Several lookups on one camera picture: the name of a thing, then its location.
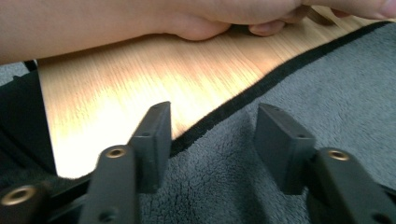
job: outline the wood grain surface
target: wood grain surface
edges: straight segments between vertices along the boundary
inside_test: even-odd
[[[91,172],[107,147],[125,144],[150,106],[172,103],[173,138],[286,60],[374,21],[306,18],[280,34],[246,27],[201,42],[172,35],[40,60],[40,82],[58,175]]]

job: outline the hand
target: hand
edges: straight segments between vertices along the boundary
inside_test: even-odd
[[[304,18],[311,6],[331,7],[338,17],[396,17],[396,0],[176,0],[174,4],[168,12],[170,25],[163,32],[189,40],[221,34],[231,24],[249,25],[256,35],[273,35],[286,23]]]

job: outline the brass insert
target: brass insert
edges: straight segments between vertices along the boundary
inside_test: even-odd
[[[115,159],[115,158],[125,155],[125,153],[126,153],[126,151],[123,148],[114,148],[114,149],[111,149],[110,151],[108,151],[106,153],[106,156],[111,159]]]
[[[330,150],[329,156],[339,161],[349,160],[349,156],[346,153],[337,150]]]
[[[35,195],[35,187],[33,186],[22,186],[20,188],[12,190],[1,199],[2,205],[14,205],[23,203],[32,198]]]

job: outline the gray towel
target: gray towel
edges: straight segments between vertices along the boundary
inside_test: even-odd
[[[283,108],[317,147],[354,154],[396,189],[396,24],[353,36],[307,52],[312,63],[281,65],[275,73],[302,64],[227,118],[206,119],[207,131],[170,159],[159,192],[140,195],[143,223],[309,223],[305,196],[283,195],[252,145],[258,103]]]

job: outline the black clamp arm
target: black clamp arm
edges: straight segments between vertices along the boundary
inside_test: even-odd
[[[311,222],[396,223],[394,190],[376,184],[353,155],[333,147],[316,150],[314,135],[285,111],[259,106],[254,143],[283,193],[308,188]]]
[[[137,193],[161,187],[171,143],[170,103],[154,105],[127,145],[104,150],[92,175],[69,189],[49,195],[40,183],[3,191],[0,223],[139,223]]]

